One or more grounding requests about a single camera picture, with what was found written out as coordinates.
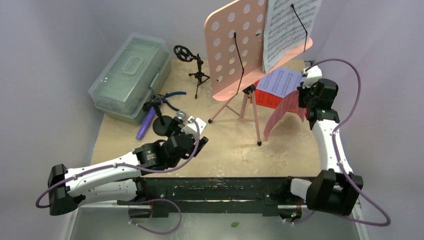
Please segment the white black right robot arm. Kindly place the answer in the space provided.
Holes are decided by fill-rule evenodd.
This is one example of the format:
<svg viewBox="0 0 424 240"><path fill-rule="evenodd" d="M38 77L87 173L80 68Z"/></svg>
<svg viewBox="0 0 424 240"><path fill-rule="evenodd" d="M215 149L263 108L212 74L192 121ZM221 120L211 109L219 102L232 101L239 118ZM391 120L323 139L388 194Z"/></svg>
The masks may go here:
<svg viewBox="0 0 424 240"><path fill-rule="evenodd" d="M321 171L312 180L292 178L289 185L281 189L280 196L288 204L299 198L305 200L309 210L338 216L351 214L361 189L363 178L355 175L347 162L340 144L338 112L332 108L338 94L336 82L320 78L305 80L298 89L298 106L306 109L306 119L315 137Z"/></svg>

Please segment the red sheet music page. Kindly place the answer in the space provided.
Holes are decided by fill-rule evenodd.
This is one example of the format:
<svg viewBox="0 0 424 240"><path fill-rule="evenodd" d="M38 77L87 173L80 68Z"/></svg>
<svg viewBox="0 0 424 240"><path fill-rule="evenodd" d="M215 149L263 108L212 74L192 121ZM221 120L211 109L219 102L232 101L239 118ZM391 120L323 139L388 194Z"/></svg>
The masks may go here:
<svg viewBox="0 0 424 240"><path fill-rule="evenodd" d="M256 104L259 106L275 109L282 102L283 98L256 89L255 100Z"/></svg>

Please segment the purple toy microphone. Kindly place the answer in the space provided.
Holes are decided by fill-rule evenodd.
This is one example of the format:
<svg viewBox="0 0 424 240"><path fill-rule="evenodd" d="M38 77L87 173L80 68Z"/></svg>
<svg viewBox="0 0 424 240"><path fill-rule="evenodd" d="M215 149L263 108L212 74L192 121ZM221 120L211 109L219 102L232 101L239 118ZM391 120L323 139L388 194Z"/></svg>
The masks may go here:
<svg viewBox="0 0 424 240"><path fill-rule="evenodd" d="M136 134L137 140L142 140L142 138L146 135L149 127L152 124L152 121L156 115L155 109L153 107L150 108L150 110L147 112L147 115L145 116L144 120L142 121L142 124Z"/></svg>

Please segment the pink sheet music page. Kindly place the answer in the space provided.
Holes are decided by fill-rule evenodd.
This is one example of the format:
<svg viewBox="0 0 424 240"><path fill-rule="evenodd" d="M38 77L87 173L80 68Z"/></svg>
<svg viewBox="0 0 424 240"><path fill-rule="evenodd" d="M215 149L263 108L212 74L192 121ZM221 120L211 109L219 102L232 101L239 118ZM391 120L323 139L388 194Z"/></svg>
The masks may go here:
<svg viewBox="0 0 424 240"><path fill-rule="evenodd" d="M277 125L277 123L284 117L286 113L297 114L302 122L306 118L306 109L299 107L299 91L294 90L286 95L279 105L274 109L270 118L266 122L263 136L265 141L268 141L271 131Z"/></svg>

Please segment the lavender sheet music page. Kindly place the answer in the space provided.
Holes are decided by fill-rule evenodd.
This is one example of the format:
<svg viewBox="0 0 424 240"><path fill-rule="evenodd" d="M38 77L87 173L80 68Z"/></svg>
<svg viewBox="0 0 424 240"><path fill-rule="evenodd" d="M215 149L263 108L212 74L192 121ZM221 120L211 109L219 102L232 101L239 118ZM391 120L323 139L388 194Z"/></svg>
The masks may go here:
<svg viewBox="0 0 424 240"><path fill-rule="evenodd" d="M279 67L262 77L256 86L260 91L284 98L288 94L297 90L300 83L306 78L301 72Z"/></svg>

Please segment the pink music stand tripod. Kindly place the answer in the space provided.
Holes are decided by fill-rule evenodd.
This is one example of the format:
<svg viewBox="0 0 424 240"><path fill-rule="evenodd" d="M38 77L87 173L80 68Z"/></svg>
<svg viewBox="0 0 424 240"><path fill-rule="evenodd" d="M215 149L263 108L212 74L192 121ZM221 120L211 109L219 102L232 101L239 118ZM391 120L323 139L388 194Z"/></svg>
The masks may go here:
<svg viewBox="0 0 424 240"><path fill-rule="evenodd" d="M230 110L229 103L242 93L241 109L233 113L243 120L251 101L258 146L262 140L254 84L266 75L262 57L267 7L265 0L235 0L212 12L204 23L212 96L223 102L208 123L223 109Z"/></svg>

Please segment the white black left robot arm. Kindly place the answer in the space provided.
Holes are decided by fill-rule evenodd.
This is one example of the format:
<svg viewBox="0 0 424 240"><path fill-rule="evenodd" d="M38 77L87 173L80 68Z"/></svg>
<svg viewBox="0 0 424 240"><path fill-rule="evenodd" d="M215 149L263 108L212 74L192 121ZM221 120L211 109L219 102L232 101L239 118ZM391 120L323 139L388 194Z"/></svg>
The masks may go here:
<svg viewBox="0 0 424 240"><path fill-rule="evenodd" d="M187 163L196 157L208 142L201 136L206 127L201 118L190 117L187 124L169 126L167 139L143 144L112 160L79 168L53 166L47 180L49 214L60 216L104 201L146 203L149 191L141 177L172 172L181 168L180 160Z"/></svg>

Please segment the white sheet music page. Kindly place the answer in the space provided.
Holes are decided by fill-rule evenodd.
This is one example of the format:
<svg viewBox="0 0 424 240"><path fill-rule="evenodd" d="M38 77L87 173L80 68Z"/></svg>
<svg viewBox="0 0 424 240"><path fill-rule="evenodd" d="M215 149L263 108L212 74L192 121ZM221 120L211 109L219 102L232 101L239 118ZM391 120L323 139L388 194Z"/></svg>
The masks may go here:
<svg viewBox="0 0 424 240"><path fill-rule="evenodd" d="M307 48L321 0L269 0L263 32L262 70L269 72L289 51Z"/></svg>

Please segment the black round-base mic stand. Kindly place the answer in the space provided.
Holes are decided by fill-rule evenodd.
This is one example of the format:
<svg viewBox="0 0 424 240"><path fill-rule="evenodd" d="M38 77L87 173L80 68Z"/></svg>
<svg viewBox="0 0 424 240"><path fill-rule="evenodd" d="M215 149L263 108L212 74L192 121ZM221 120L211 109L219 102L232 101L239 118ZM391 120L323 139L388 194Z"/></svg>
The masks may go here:
<svg viewBox="0 0 424 240"><path fill-rule="evenodd" d="M144 112L149 112L153 109L156 119L152 123L152 129L154 133L158 136L165 136L166 131L173 120L170 116L163 115L161 112L162 100L159 97L152 96L151 99L144 103L142 110Z"/></svg>

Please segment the black silver condenser microphone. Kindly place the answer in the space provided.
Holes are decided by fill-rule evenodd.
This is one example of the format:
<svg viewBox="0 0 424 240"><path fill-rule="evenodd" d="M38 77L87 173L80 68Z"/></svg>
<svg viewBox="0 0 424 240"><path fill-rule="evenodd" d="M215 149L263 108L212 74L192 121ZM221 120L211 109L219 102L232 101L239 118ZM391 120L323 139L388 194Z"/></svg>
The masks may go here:
<svg viewBox="0 0 424 240"><path fill-rule="evenodd" d="M184 121L186 119L187 119L187 114L184 111L182 110L177 111L171 123L169 124L168 129L172 131L173 133L180 132L181 129L185 126Z"/></svg>

